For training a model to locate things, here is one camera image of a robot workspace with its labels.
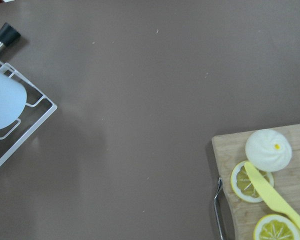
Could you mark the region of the lemon slice upper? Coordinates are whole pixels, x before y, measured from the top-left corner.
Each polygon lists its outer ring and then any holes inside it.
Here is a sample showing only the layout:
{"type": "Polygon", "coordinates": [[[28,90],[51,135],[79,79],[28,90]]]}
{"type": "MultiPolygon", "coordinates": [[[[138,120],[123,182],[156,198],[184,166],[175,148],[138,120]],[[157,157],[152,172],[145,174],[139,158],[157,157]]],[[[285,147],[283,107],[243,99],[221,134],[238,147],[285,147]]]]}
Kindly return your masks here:
{"type": "Polygon", "coordinates": [[[248,177],[245,170],[245,163],[249,162],[244,160],[239,162],[232,170],[230,175],[230,185],[233,192],[241,200],[248,203],[260,203],[263,199],[260,197],[258,192],[255,190],[253,184],[248,177]]]}

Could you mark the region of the lemon slice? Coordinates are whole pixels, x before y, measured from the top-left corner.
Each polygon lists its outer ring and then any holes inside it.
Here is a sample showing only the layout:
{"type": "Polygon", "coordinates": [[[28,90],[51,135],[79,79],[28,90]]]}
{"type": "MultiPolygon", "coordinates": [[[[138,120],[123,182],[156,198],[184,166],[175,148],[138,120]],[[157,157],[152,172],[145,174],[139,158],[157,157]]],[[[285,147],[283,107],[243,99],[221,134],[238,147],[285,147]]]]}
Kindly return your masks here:
{"type": "Polygon", "coordinates": [[[300,240],[300,230],[288,218],[278,214],[263,216],[255,225],[254,240],[300,240]]]}
{"type": "Polygon", "coordinates": [[[245,170],[245,163],[249,162],[244,160],[239,162],[232,170],[230,175],[230,185],[233,192],[241,200],[248,203],[260,203],[263,199],[260,197],[258,192],[255,190],[253,184],[248,177],[245,170]]]}

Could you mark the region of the white steamed bun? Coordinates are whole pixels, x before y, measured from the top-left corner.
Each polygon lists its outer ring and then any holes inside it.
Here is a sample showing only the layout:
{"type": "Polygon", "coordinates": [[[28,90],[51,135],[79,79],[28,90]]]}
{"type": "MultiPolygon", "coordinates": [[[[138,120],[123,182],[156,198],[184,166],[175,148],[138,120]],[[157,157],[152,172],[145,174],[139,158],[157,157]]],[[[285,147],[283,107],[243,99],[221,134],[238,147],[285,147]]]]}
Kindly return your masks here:
{"type": "Polygon", "coordinates": [[[272,129],[252,133],[245,144],[247,159],[259,170],[277,172],[292,159],[292,147],[286,137],[272,129]]]}

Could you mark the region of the light blue cup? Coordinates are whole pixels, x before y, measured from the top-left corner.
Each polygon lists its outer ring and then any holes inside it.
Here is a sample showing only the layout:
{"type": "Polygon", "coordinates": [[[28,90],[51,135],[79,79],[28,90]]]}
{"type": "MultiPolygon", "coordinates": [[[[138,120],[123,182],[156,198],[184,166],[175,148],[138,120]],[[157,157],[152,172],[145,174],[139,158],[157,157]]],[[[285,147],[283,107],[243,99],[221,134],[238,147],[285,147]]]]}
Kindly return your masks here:
{"type": "Polygon", "coordinates": [[[17,120],[26,101],[25,87],[0,72],[0,130],[17,120]]]}

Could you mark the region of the yellow plastic knife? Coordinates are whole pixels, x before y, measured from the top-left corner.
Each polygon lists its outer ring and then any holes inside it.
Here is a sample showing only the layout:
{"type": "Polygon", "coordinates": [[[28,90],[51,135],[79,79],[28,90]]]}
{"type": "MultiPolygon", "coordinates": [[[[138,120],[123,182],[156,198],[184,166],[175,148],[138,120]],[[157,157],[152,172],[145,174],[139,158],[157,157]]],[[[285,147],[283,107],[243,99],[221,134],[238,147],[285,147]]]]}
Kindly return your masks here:
{"type": "Polygon", "coordinates": [[[272,187],[251,162],[245,162],[244,168],[254,189],[266,205],[271,210],[286,215],[300,230],[300,215],[272,187]]]}

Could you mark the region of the lemon slice top lower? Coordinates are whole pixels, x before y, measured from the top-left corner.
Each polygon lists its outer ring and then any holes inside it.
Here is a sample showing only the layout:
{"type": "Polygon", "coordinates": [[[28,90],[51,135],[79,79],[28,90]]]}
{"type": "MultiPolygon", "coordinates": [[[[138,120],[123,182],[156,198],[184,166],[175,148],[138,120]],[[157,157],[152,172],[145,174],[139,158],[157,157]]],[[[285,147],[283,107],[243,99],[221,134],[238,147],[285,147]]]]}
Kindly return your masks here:
{"type": "Polygon", "coordinates": [[[288,218],[278,214],[263,216],[255,225],[254,240],[300,240],[300,230],[288,218]]]}

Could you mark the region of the black capped metal bottle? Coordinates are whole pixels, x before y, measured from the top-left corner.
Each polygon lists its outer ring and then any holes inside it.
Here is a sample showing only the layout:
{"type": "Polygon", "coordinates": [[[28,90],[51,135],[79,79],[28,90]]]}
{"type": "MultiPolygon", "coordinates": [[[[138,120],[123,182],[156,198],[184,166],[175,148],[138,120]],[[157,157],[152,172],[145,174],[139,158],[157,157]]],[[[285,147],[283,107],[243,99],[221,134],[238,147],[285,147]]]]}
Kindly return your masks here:
{"type": "Polygon", "coordinates": [[[21,34],[9,23],[5,22],[0,29],[0,52],[9,47],[20,37],[21,34]]]}

